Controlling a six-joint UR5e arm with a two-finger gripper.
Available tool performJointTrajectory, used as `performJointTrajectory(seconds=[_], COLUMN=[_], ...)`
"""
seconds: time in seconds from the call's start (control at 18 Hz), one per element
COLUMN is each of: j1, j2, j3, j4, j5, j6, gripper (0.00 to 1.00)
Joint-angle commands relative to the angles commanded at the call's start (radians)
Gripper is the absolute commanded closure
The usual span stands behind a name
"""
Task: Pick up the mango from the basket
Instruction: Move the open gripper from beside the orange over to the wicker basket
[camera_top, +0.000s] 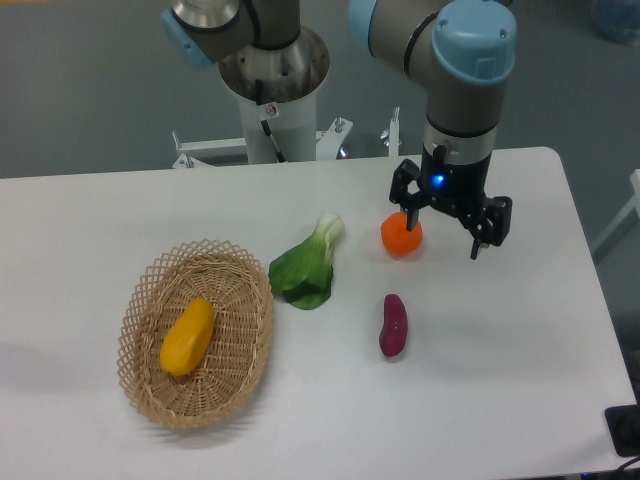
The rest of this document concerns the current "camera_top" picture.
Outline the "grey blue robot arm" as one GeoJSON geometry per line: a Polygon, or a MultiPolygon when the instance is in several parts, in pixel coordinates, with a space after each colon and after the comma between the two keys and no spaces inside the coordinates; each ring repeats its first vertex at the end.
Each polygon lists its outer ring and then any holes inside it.
{"type": "MultiPolygon", "coordinates": [[[[316,95],[329,72],[324,41],[296,1],[176,1],[166,34],[194,67],[217,66],[243,108],[253,163],[315,160],[316,95]]],[[[431,207],[457,219],[472,247],[499,246],[512,202],[485,181],[508,78],[516,20],[505,1],[353,1],[353,38],[374,58],[427,90],[419,163],[403,161],[389,198],[413,229],[431,207]]]]}

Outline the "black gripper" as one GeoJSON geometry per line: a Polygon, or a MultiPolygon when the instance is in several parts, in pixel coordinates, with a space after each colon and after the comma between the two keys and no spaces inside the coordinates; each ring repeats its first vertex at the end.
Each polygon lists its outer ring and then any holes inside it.
{"type": "Polygon", "coordinates": [[[406,216],[406,230],[413,231],[419,210],[431,207],[454,218],[462,218],[463,227],[472,235],[470,258],[480,250],[502,245],[510,232],[513,200],[508,196],[489,198],[485,194],[491,155],[468,165],[438,164],[432,151],[423,148],[420,168],[404,159],[395,169],[389,200],[406,216]],[[409,186],[417,183],[419,191],[409,186]]]}

